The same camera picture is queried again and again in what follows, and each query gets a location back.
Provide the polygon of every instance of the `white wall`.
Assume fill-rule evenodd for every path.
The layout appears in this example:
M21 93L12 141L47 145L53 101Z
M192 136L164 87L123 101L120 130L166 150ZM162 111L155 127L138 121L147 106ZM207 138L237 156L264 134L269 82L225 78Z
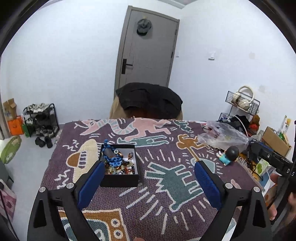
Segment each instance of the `white wall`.
M60 123L109 117L122 25L128 5L180 18L157 0L63 0L35 12L1 58L1 99L18 113L55 103Z
M278 129L284 115L296 119L295 52L248 0L198 0L183 8L176 51L180 57L174 59L169 87L183 100L184 119L217 120L231 108L227 91L243 85L261 101L261 129ZM208 60L210 51L216 52L214 61ZM292 123L293 145L294 133Z

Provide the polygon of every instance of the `white headphones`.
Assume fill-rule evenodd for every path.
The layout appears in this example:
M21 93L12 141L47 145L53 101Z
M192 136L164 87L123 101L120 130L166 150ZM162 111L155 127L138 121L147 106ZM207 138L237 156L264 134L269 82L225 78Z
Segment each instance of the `white headphones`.
M241 89L249 89L252 93L253 93L253 96L252 96L252 99L251 100L247 100L246 98L243 98L242 97L242 94L241 94ZM239 106L240 108L242 108L243 110L249 110L249 108L252 106L252 101L254 100L254 92L253 90L249 87L249 86L242 86L238 89L238 91L234 94L233 98L232 98L232 102L234 104L236 104L237 106Z

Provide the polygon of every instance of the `brown cardboard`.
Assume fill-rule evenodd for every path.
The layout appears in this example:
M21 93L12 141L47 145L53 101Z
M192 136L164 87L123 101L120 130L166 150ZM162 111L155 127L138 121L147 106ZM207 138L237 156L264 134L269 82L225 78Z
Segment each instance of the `brown cardboard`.
M7 121L12 121L17 118L17 104L13 98L5 101L3 107L5 119Z
M291 146L287 145L276 133L273 132L270 127L266 128L262 139L269 147L281 154L283 157L286 157L291 149Z

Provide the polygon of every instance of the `black box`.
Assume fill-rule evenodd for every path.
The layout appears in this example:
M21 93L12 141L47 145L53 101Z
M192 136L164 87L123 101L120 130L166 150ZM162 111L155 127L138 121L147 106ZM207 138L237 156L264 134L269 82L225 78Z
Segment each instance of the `black box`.
M109 175L105 174L103 180L101 181L101 187L111 187L111 188L131 188L137 187L139 183L139 165L136 157L136 149L135 145L125 145L125 144L114 144L112 145L114 148L118 149L123 156L126 153L133 152L133 165L135 167L135 174L127 174L127 175ZM104 157L102 154L102 150L104 148L104 144L102 144L99 160L104 161ZM124 149L133 149L133 151L124 151Z

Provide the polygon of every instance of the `gray floor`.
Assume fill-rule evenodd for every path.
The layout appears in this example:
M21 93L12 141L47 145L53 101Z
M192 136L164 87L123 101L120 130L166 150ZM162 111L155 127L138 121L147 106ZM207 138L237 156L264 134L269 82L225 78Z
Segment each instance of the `gray floor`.
M17 196L12 225L20 241L26 241L31 209L56 145L40 148L35 145L35 138L21 137L21 146L6 168L14 180L12 191ZM0 140L0 150L6 143L7 140Z

